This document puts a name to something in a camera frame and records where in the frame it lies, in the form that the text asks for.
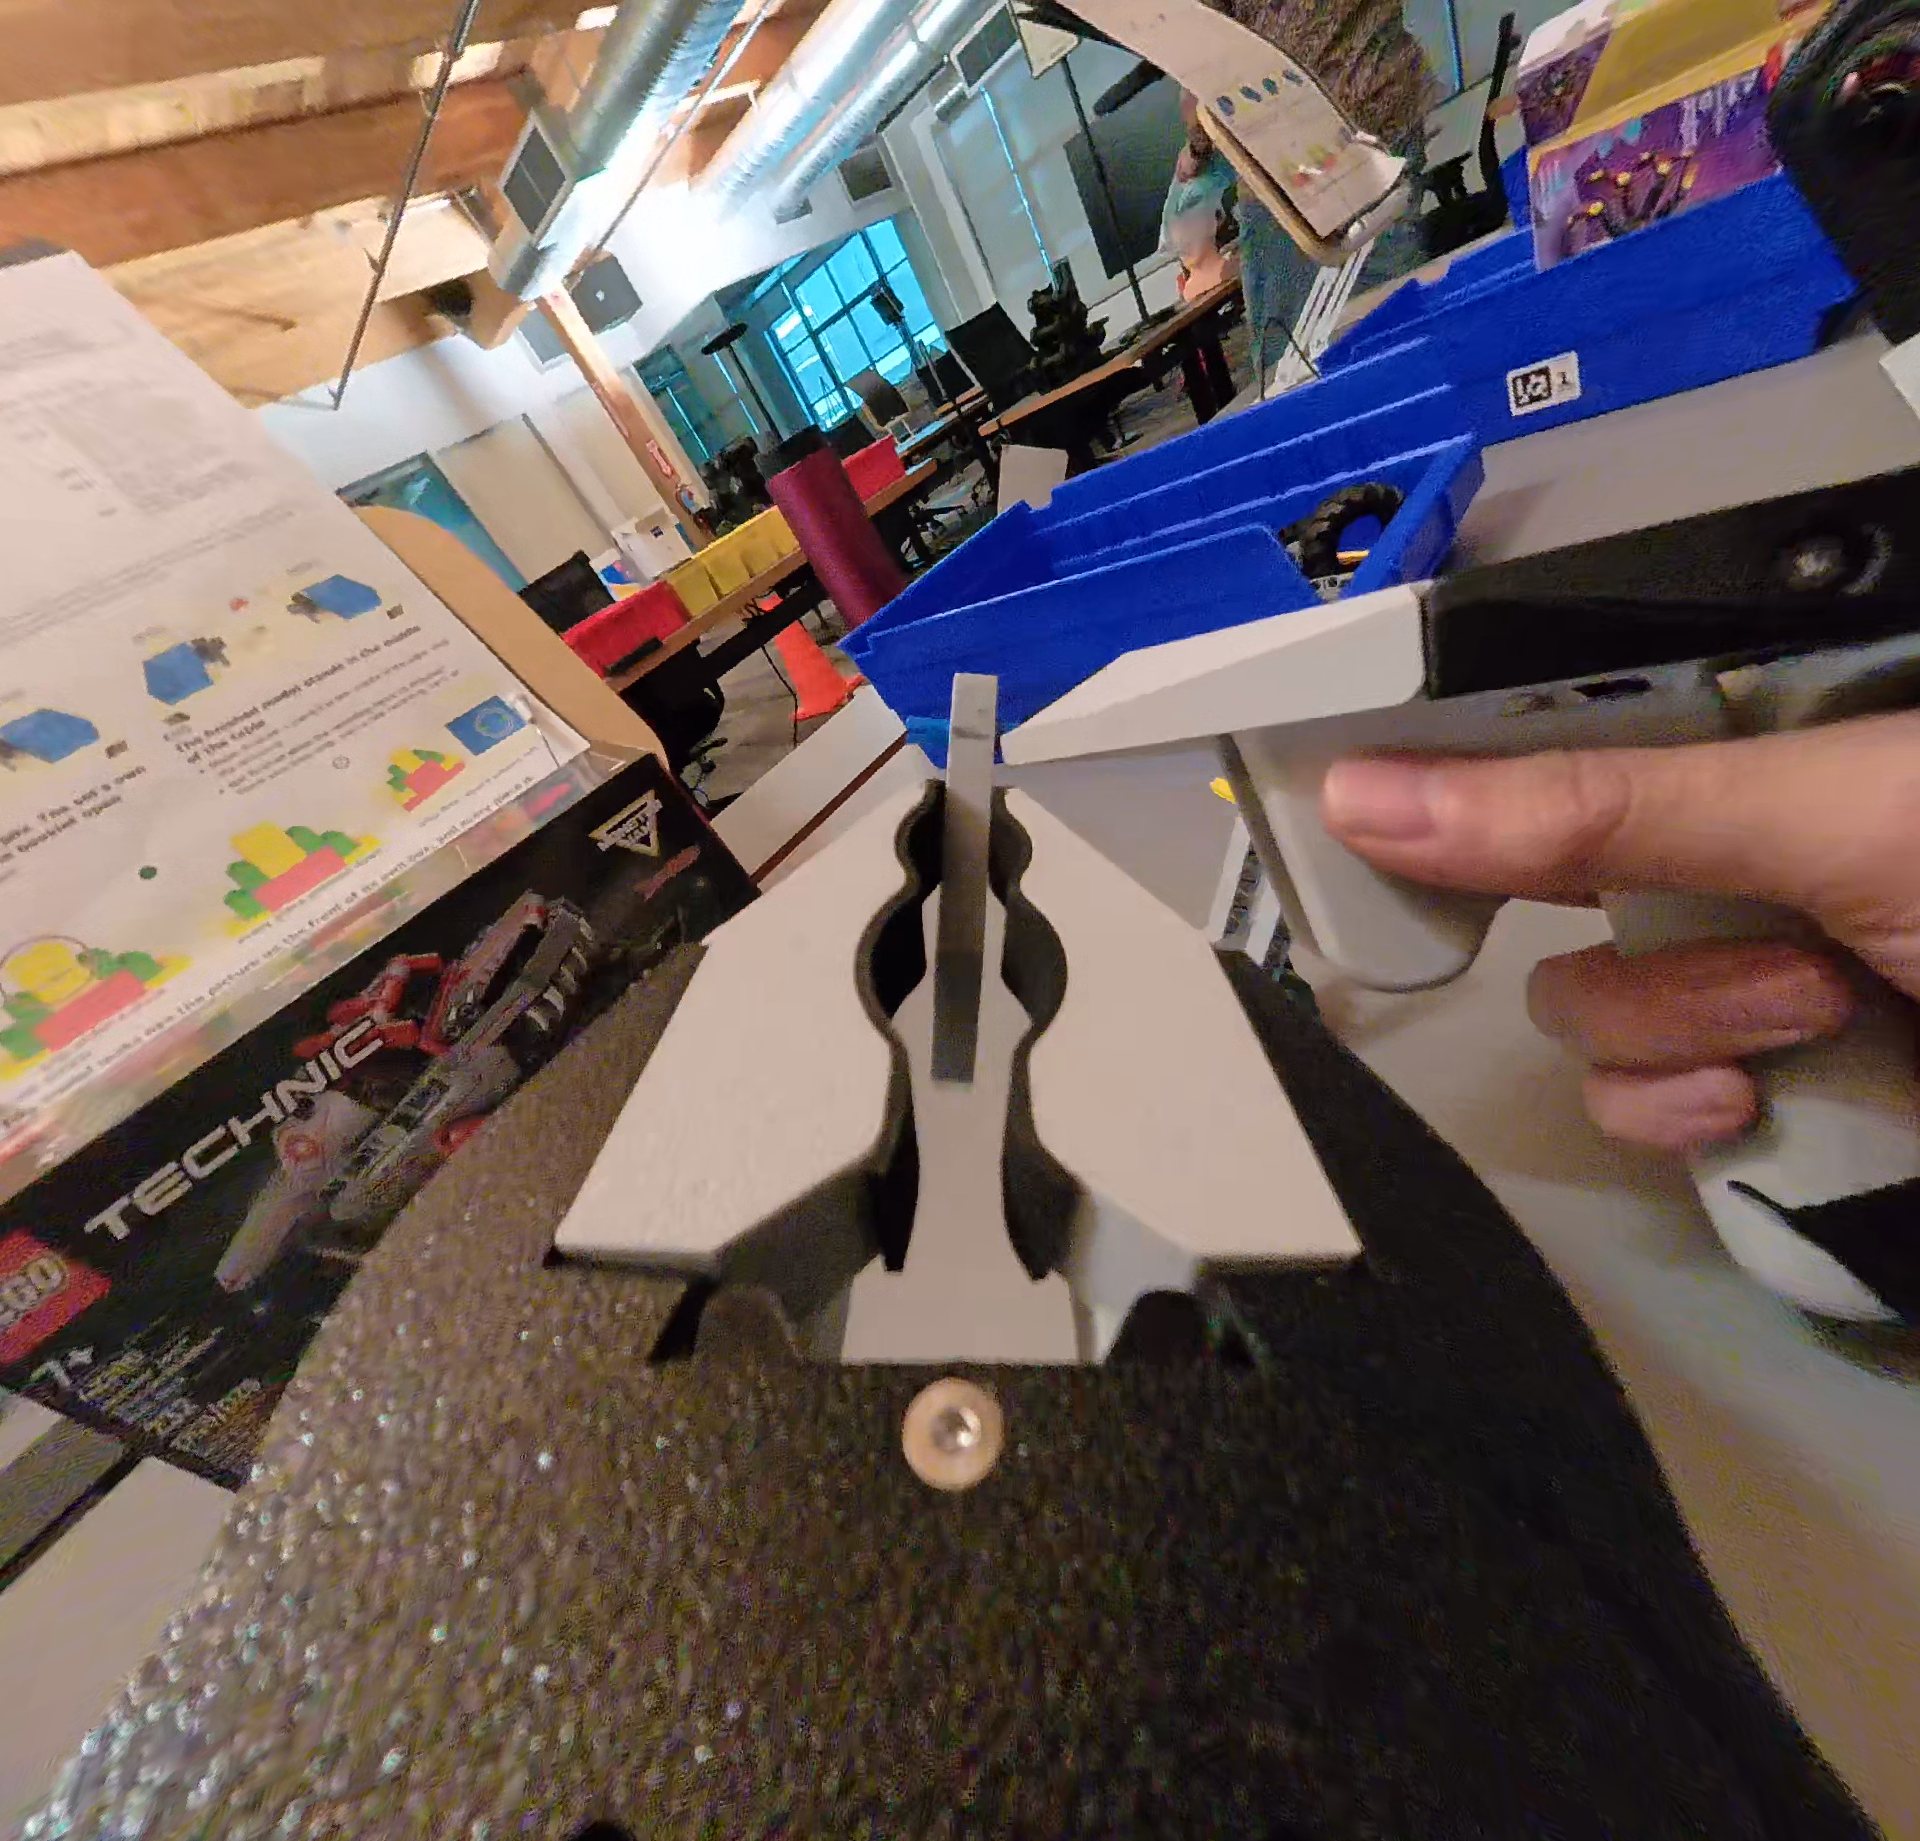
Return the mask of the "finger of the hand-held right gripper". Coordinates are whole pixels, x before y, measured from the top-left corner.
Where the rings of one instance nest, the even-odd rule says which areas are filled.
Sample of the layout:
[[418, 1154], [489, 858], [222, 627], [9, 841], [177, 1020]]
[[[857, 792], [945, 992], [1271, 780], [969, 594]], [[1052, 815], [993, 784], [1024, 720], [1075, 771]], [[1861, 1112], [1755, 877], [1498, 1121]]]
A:
[[1420, 701], [1428, 584], [1122, 653], [1001, 738], [1027, 768], [1322, 725]]

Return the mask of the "yellow plastic bin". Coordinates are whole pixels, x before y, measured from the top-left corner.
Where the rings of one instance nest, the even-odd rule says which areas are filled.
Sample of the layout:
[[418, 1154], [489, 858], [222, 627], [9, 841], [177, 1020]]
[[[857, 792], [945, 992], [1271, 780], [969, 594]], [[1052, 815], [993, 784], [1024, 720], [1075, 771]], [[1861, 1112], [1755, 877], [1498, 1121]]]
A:
[[753, 581], [798, 564], [801, 547], [781, 508], [768, 508], [671, 569], [671, 587], [687, 617], [699, 617]]

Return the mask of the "grey lego chassis assembly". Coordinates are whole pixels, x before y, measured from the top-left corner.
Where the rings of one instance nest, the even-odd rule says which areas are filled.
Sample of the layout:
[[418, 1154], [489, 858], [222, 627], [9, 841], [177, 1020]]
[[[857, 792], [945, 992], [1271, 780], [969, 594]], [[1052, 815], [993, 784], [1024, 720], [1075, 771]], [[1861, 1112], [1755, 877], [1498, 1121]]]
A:
[[951, 679], [931, 1030], [931, 1075], [943, 1084], [973, 1084], [975, 1076], [987, 936], [996, 694], [994, 675], [961, 673]]

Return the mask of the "maroon water bottle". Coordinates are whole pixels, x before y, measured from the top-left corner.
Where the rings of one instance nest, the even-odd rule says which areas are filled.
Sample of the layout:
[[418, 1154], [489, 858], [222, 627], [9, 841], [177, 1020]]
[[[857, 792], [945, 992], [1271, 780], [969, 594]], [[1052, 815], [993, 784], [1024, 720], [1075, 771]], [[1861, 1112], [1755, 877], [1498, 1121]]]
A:
[[875, 527], [828, 438], [808, 427], [763, 458], [765, 494], [826, 587], [847, 633], [908, 586], [898, 549]]

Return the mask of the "blue plastic storage bin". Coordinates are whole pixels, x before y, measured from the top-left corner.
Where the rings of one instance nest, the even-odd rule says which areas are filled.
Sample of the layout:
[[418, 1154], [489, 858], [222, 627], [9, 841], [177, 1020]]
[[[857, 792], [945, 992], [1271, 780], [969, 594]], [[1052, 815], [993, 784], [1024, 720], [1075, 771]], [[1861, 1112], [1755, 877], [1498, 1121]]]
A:
[[1804, 361], [1857, 287], [1783, 173], [1540, 270], [1522, 232], [1407, 279], [1320, 357], [1400, 357], [1482, 446]]
[[[1353, 366], [1010, 508], [855, 629], [844, 649], [908, 738], [947, 756], [950, 682], [987, 673], [1001, 728], [1122, 653], [1332, 598], [1429, 581], [1486, 481], [1449, 386], [1414, 388], [1400, 357]], [[1279, 530], [1340, 486], [1405, 502], [1342, 540], [1354, 572], [1309, 581]]]

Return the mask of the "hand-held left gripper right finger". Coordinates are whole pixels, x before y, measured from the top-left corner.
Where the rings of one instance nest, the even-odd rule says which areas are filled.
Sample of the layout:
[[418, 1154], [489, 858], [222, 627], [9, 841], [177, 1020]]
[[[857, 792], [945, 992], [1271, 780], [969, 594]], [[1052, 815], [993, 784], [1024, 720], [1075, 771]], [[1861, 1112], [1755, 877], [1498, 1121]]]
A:
[[1001, 978], [1027, 1032], [1005, 1226], [1100, 1363], [1146, 1296], [1354, 1263], [1360, 1239], [1210, 941], [1017, 792], [994, 798]]

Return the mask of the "person's right hand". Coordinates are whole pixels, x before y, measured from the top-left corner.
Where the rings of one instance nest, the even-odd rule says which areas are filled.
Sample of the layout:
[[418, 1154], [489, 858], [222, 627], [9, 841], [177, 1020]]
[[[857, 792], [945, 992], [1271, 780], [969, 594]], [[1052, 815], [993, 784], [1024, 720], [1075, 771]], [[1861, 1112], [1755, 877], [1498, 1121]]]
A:
[[1759, 1118], [1748, 1063], [1837, 1037], [1876, 974], [1917, 991], [1914, 712], [1683, 749], [1354, 760], [1326, 832], [1429, 890], [1594, 907], [1704, 895], [1806, 917], [1808, 943], [1593, 945], [1535, 970], [1535, 1024], [1583, 1063], [1601, 1134], [1691, 1157]]

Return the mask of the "black lego set box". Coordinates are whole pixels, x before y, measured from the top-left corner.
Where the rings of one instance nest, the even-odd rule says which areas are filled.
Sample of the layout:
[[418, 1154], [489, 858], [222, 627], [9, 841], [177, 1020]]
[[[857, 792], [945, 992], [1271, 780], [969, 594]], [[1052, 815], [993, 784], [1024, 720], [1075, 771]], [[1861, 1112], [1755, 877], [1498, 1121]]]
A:
[[420, 1187], [756, 895], [656, 756], [534, 798], [527, 838], [4, 1204], [6, 1400], [238, 1485]]

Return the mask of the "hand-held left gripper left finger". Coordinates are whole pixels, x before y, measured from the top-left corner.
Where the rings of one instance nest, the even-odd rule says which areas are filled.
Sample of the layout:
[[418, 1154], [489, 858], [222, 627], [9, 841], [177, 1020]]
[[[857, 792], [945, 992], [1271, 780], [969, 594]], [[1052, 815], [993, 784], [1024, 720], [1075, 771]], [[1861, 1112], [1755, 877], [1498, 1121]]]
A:
[[931, 974], [943, 818], [941, 782], [890, 798], [705, 941], [555, 1264], [763, 1295], [843, 1361], [855, 1279], [900, 1271], [916, 1228], [898, 1016]]

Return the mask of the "silver ventilation duct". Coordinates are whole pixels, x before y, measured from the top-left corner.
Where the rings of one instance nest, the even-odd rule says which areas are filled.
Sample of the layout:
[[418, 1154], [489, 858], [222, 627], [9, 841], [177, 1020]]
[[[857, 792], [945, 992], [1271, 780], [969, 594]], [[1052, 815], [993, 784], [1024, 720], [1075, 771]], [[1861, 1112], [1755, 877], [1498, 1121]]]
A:
[[[497, 184], [489, 270], [512, 301], [555, 291], [609, 241], [707, 99], [742, 74], [784, 0], [622, 0], [581, 97], [523, 125]], [[962, 31], [1002, 0], [828, 0], [771, 52], [692, 192], [782, 216], [862, 145]]]

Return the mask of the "black lego tyre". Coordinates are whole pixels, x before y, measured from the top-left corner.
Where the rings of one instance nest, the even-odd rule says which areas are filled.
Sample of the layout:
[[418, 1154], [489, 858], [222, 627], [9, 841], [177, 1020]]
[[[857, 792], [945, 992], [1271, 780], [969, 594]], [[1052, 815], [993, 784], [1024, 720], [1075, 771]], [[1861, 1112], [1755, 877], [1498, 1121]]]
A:
[[1359, 567], [1357, 560], [1342, 560], [1342, 540], [1363, 524], [1387, 530], [1403, 502], [1395, 484], [1345, 484], [1279, 530], [1279, 542], [1309, 581], [1332, 581]]

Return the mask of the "orange traffic cone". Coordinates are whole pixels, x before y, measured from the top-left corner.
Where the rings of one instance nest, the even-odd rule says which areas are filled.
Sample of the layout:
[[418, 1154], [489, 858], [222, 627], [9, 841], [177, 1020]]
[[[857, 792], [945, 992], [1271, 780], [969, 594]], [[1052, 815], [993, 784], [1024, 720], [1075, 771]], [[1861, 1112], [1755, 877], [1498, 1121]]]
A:
[[791, 688], [798, 727], [830, 719], [865, 687], [863, 675], [837, 665], [803, 622], [793, 622], [778, 631], [771, 641], [771, 653]]

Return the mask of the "yellow lego box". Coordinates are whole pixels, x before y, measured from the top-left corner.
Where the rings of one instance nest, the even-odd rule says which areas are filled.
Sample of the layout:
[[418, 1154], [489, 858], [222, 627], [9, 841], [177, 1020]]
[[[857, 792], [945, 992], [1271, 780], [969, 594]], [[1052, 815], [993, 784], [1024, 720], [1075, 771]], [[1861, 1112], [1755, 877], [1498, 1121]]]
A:
[[1527, 148], [1616, 121], [1648, 91], [1741, 47], [1804, 31], [1823, 0], [1580, 0], [1523, 46], [1516, 83]]

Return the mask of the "white board stand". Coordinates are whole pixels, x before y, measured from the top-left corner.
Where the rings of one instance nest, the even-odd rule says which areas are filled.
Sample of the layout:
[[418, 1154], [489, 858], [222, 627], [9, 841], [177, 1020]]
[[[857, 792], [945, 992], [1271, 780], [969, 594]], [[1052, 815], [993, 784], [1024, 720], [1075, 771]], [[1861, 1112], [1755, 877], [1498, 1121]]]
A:
[[1320, 359], [1335, 339], [1357, 281], [1369, 266], [1376, 245], [1368, 243], [1335, 266], [1317, 269], [1294, 317], [1285, 319], [1260, 379], [1260, 396], [1271, 398], [1320, 375]]

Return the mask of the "red plastic bin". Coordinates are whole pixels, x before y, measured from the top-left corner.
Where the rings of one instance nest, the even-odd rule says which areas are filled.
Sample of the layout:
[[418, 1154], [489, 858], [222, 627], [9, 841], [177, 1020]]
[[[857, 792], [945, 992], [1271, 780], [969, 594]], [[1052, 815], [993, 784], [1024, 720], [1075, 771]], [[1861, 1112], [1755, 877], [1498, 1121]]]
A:
[[564, 631], [566, 647], [602, 679], [665, 649], [690, 623], [671, 581], [649, 584]]

